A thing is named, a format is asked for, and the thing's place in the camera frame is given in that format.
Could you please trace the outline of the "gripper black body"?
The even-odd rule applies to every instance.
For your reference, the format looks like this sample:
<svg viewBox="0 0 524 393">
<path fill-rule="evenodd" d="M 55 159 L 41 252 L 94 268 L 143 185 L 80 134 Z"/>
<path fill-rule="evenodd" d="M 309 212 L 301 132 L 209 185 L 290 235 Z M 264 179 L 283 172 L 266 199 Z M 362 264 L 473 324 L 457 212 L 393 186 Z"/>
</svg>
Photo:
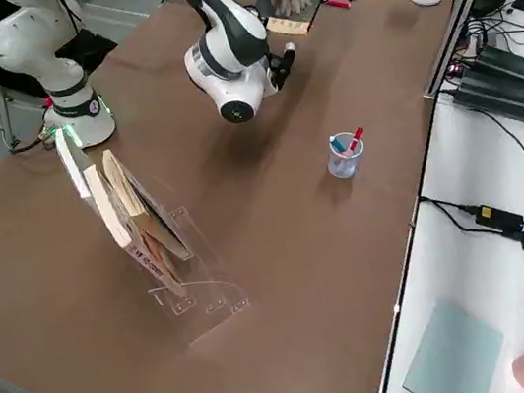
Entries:
<svg viewBox="0 0 524 393">
<path fill-rule="evenodd" d="M 285 80 L 291 73 L 289 54 L 285 52 L 280 56 L 270 53 L 267 56 L 267 61 L 269 67 L 267 74 L 271 90 L 278 91 L 284 86 Z"/>
</svg>

